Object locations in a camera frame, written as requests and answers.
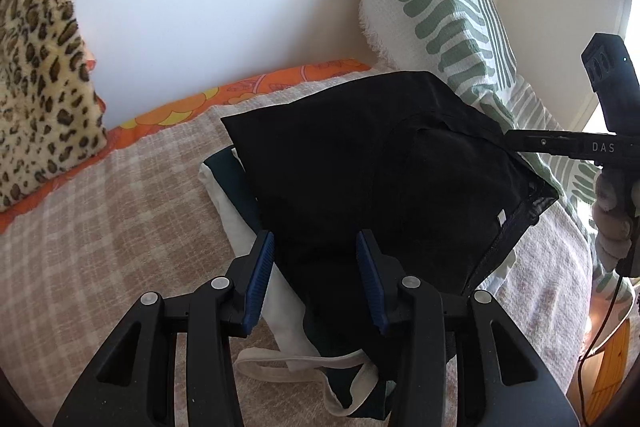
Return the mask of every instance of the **leopard print fabric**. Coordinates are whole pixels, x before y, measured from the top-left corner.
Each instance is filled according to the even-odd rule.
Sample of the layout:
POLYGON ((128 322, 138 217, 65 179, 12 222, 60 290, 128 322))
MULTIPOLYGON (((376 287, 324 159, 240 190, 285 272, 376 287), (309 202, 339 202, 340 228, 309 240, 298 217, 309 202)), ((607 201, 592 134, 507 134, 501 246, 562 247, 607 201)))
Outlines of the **leopard print fabric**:
POLYGON ((106 143, 72 0, 0 0, 0 211, 106 143))

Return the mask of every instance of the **green striped pillow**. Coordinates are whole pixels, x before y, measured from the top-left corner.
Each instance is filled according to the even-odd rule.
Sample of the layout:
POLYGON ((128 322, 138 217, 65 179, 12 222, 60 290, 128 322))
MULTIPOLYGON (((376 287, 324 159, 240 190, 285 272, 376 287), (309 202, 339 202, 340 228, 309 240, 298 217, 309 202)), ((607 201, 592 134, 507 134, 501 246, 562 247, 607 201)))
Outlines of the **green striped pillow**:
MULTIPOLYGON (((362 0, 360 19, 369 44, 389 65, 431 71, 503 130, 559 128, 531 86, 516 74, 516 60, 492 0, 362 0)), ((559 202, 589 241, 595 291, 608 296, 615 278, 604 274, 594 254, 594 238, 576 210, 578 199, 593 202, 598 170, 559 156, 523 156, 558 190, 559 202)), ((625 282, 616 312, 628 310, 632 300, 633 289, 625 282)))

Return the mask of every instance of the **blue gripper pad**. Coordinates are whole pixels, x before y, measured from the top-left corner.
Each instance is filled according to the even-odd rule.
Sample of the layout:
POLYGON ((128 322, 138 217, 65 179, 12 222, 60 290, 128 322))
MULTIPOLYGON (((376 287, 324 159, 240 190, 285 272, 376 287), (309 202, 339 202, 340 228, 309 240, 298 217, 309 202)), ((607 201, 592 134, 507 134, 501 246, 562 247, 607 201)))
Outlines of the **blue gripper pad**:
POLYGON ((246 335, 249 335, 255 325, 260 320, 260 311, 262 311, 262 302, 267 292, 267 285, 271 277, 271 268, 273 267, 273 255, 275 243, 273 233, 268 232, 262 242, 259 241, 261 234, 258 234, 254 246, 249 253, 257 255, 255 260, 254 271, 251 274, 249 282, 246 286, 244 295, 244 317, 242 318, 241 328, 246 335))
POLYGON ((369 303, 369 313, 371 313, 373 323, 378 327, 380 333, 385 335, 389 328, 389 318, 385 309, 385 291, 378 267, 373 260, 367 238, 363 232, 358 232, 356 236, 356 258, 364 292, 369 303))

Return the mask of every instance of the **black bag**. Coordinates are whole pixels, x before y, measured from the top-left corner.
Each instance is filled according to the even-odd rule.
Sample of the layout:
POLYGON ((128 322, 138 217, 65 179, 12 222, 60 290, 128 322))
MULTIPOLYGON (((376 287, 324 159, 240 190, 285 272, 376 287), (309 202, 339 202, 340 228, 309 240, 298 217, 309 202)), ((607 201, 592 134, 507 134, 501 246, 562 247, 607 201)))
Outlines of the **black bag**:
POLYGON ((558 199, 495 121, 431 73, 354 80, 222 121, 284 277, 383 380, 396 378, 400 344, 370 318, 356 233, 371 229, 408 274, 468 296, 558 199))

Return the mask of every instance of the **dark green fabric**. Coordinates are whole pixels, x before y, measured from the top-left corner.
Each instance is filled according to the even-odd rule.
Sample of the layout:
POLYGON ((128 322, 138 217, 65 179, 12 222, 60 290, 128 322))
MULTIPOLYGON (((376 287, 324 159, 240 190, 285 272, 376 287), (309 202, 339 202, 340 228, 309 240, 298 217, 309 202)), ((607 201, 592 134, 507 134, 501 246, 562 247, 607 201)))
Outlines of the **dark green fabric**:
POLYGON ((234 146, 225 147, 204 160, 213 177, 224 190, 226 197, 236 208, 244 222, 255 232, 260 232, 260 212, 244 175, 244 169, 232 153, 234 146))
MULTIPOLYGON (((258 233, 262 228, 258 204, 251 193, 244 175, 244 169, 242 169, 240 162, 233 155, 232 149, 232 145, 225 147, 223 150, 209 156, 203 163, 209 168, 218 185, 220 185, 226 197, 236 208, 238 214, 244 219, 244 222, 255 233, 258 233)), ((303 328, 309 341, 316 346, 316 349, 323 357, 340 357, 358 349, 357 347, 346 346, 343 339, 332 338, 332 335, 319 317, 313 313, 305 313, 303 328)), ((329 386, 345 408, 351 405, 350 387, 358 369, 359 367, 351 367, 349 369, 327 369, 326 371, 329 386)), ((391 397, 393 396, 392 393, 385 400, 385 390, 386 382, 379 381, 365 402, 350 416, 375 418, 377 420, 385 419, 391 411, 391 397)))

